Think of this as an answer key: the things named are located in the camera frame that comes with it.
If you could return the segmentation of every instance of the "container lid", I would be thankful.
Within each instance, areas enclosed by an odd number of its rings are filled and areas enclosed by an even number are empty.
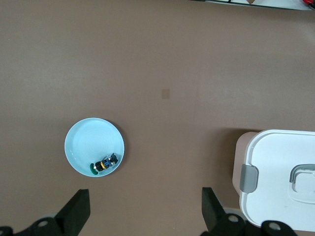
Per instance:
[[[260,226],[277,220],[315,231],[315,132],[266,130],[249,142],[240,206]]]

